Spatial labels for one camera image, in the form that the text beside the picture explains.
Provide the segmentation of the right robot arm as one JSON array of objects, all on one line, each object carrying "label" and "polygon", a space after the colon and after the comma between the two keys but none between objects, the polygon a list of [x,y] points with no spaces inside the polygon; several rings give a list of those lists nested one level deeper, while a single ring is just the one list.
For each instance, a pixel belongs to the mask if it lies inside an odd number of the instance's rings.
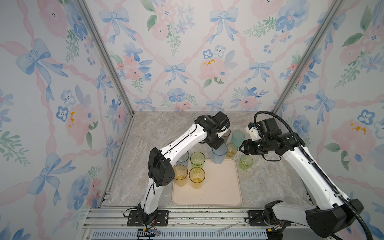
[{"label": "right robot arm", "polygon": [[373,238],[360,215],[364,209],[363,204],[358,199],[349,198],[330,180],[312,159],[303,141],[296,142],[297,134],[279,134],[268,139],[255,128],[251,128],[249,134],[251,139],[243,141],[240,151],[245,155],[262,156],[275,152],[294,168],[316,203],[311,207],[302,207],[273,201],[265,205],[262,216],[249,221],[251,225],[264,222],[269,226],[282,224],[285,227],[287,224],[297,223],[311,228],[318,236],[327,238],[358,221],[367,239]]}]

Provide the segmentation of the blue ribbed plastic cup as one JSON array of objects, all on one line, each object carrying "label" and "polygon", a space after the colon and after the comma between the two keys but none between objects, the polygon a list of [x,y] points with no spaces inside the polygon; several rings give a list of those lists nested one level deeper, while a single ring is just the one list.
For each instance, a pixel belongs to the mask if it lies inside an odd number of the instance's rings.
[{"label": "blue ribbed plastic cup", "polygon": [[226,144],[222,144],[217,150],[212,149],[212,160],[216,165],[220,165],[228,152]]}]

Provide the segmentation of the tall orange plastic cup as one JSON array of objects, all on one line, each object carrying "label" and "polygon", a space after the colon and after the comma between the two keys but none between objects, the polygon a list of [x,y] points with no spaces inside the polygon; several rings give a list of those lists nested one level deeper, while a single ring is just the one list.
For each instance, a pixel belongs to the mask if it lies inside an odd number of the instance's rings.
[{"label": "tall orange plastic cup", "polygon": [[173,170],[175,172],[175,184],[179,187],[185,186],[187,183],[187,176],[189,174],[188,168],[184,165],[175,165]]}]

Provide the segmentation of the light blue plastic cup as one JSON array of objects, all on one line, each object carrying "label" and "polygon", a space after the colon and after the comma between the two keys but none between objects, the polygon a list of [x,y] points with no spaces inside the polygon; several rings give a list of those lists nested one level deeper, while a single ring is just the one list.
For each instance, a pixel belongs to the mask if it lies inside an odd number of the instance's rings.
[{"label": "light blue plastic cup", "polygon": [[183,165],[185,167],[188,167],[189,159],[190,159],[190,153],[187,151],[184,155],[182,155],[179,158],[179,160],[177,161],[177,165]]}]

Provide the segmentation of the small yellow plastic cup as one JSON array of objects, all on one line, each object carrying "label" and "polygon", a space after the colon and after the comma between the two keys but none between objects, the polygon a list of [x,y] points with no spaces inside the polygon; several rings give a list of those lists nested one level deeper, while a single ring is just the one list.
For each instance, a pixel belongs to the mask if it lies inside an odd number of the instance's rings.
[{"label": "small yellow plastic cup", "polygon": [[226,157],[232,159],[238,152],[238,147],[235,144],[227,144],[227,154]]}]

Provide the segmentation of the tall grey plastic cup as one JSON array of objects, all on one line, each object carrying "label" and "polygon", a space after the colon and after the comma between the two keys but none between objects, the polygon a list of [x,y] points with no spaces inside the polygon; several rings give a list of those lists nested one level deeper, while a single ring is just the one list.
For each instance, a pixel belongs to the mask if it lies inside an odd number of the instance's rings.
[{"label": "tall grey plastic cup", "polygon": [[225,143],[225,144],[227,143],[227,141],[228,141],[230,135],[231,135],[231,130],[230,130],[230,129],[228,129],[228,130],[222,135],[222,139],[224,140],[224,143]]}]

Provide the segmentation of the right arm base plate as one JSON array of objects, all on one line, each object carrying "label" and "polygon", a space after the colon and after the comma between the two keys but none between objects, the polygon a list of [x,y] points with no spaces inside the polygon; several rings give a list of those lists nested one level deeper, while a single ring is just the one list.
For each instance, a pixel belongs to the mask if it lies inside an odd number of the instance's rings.
[{"label": "right arm base plate", "polygon": [[263,210],[249,210],[247,211],[248,217],[245,219],[245,223],[251,227],[266,227],[268,226],[265,221],[265,214]]}]

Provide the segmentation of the tall green plastic cup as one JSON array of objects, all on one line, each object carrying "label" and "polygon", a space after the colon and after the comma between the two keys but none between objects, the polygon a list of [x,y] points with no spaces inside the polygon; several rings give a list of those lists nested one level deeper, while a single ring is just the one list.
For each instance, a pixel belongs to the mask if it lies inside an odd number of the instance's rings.
[{"label": "tall green plastic cup", "polygon": [[203,168],[206,161],[206,156],[202,152],[194,152],[190,157],[190,161],[193,168]]}]

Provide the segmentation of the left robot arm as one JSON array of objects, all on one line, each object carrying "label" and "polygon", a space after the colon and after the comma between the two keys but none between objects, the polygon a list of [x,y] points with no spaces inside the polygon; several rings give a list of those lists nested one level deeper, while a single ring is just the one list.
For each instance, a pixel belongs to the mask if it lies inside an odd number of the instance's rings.
[{"label": "left robot arm", "polygon": [[223,143],[222,135],[230,128],[230,120],[223,112],[215,116],[201,115],[180,137],[160,150],[153,148],[149,154],[148,186],[138,204],[138,215],[145,226],[150,225],[158,210],[160,196],[165,186],[175,177],[173,167],[177,161],[198,143],[205,143],[217,150]]}]

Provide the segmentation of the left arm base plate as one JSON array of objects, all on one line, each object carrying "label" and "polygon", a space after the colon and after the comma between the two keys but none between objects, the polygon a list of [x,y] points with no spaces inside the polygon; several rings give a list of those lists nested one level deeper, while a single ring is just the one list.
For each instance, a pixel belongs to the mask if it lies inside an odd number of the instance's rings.
[{"label": "left arm base plate", "polygon": [[128,227],[166,227],[169,222],[169,211],[157,210],[147,215],[138,210],[130,210],[127,218]]}]

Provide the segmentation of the tall yellow plastic cup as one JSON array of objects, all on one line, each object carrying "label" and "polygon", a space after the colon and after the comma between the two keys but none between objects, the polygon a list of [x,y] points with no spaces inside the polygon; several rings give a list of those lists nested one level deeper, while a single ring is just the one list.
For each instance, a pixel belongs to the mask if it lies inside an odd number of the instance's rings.
[{"label": "tall yellow plastic cup", "polygon": [[192,168],[189,172],[189,178],[194,189],[200,189],[206,178],[205,171],[200,167]]}]

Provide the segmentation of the small green plastic cup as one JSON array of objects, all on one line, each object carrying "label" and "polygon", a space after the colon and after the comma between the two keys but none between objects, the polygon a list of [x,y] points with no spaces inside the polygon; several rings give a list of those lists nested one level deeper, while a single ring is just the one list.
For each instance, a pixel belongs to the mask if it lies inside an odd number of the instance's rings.
[{"label": "small green plastic cup", "polygon": [[239,168],[246,171],[254,164],[254,160],[252,157],[248,155],[241,156],[239,162]]}]

